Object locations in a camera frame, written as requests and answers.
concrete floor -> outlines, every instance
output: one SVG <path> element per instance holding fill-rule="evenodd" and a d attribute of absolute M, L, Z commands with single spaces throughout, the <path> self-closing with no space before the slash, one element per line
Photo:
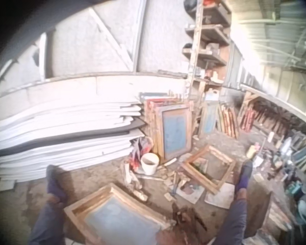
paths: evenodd
<path fill-rule="evenodd" d="M 209 143 L 234 158 L 237 165 L 234 170 L 233 179 L 229 179 L 228 182 L 235 183 L 241 164 L 246 160 L 245 153 L 247 149 L 251 144 L 255 142 L 262 143 L 262 141 L 263 136 L 256 131 L 250 134 L 241 133 L 239 140 L 232 139 L 220 132 L 214 132 L 200 141 L 193 140 L 193 152 Z M 74 203 L 110 182 L 114 182 L 124 189 L 119 170 L 119 165 L 122 161 L 123 158 L 61 174 L 61 184 L 69 195 L 68 203 Z M 220 178 L 220 173 L 217 170 L 211 175 L 215 179 Z M 171 203 L 163 197 L 166 193 L 163 182 L 144 180 L 143 186 L 143 191 L 149 196 L 146 204 L 155 211 L 171 217 Z M 269 192 L 268 188 L 270 186 L 267 185 L 261 187 L 253 178 L 250 181 L 248 198 L 251 198 L 248 205 L 248 221 L 254 219 L 259 205 L 261 205 L 263 198 Z M 278 188 L 279 198 L 286 202 L 283 188 Z M 45 193 L 45 179 L 19 183 L 15 186 L 14 190 L 0 193 L 0 234 L 7 244 L 26 244 L 31 227 L 34 225 L 37 215 L 46 200 Z M 195 205 L 176 196 L 176 203 L 179 207 L 188 206 L 195 209 L 208 228 L 206 241 L 209 241 L 217 234 L 228 211 L 206 204 L 203 201 L 205 196 L 206 191 Z M 83 242 L 83 237 L 69 221 L 66 222 L 66 235 L 78 242 Z"/>

wood scrap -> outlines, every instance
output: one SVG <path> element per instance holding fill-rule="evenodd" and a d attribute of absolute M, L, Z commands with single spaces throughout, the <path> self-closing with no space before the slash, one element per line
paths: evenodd
<path fill-rule="evenodd" d="M 176 199 L 175 199 L 170 193 L 168 193 L 168 192 L 164 194 L 164 197 L 165 197 L 165 199 L 168 200 L 169 202 L 174 202 L 174 201 L 176 201 Z"/>
<path fill-rule="evenodd" d="M 139 175 L 139 174 L 135 174 L 135 175 L 139 179 L 164 181 L 164 179 L 159 178 L 159 177 L 153 177 L 153 176 L 147 176 L 147 175 Z"/>
<path fill-rule="evenodd" d="M 133 194 L 143 202 L 146 202 L 148 199 L 148 196 L 145 195 L 141 190 L 133 190 Z"/>

person's leg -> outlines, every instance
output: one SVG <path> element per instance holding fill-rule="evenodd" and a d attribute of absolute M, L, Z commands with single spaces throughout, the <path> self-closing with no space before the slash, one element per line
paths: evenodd
<path fill-rule="evenodd" d="M 230 206 L 213 245 L 241 245 L 247 219 L 247 185 L 252 172 L 252 162 L 246 161 L 235 188 L 235 200 Z"/>
<path fill-rule="evenodd" d="M 48 166 L 46 171 L 48 181 L 47 192 L 49 198 L 42 208 L 32 229 L 29 245 L 63 245 L 64 211 L 67 195 L 60 187 L 55 167 Z"/>

plastic bucket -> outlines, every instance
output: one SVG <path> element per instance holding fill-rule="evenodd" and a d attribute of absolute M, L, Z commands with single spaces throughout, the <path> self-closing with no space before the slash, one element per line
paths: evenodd
<path fill-rule="evenodd" d="M 160 159 L 154 153 L 145 153 L 141 158 L 142 168 L 146 175 L 153 175 L 157 171 Z"/>

cloth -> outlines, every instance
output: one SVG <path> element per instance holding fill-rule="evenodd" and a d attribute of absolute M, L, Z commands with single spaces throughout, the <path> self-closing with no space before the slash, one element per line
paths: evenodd
<path fill-rule="evenodd" d="M 29 245 L 65 245 L 63 207 L 46 202 L 31 232 Z"/>
<path fill-rule="evenodd" d="M 247 220 L 247 200 L 235 200 L 219 230 L 213 245 L 241 245 Z"/>

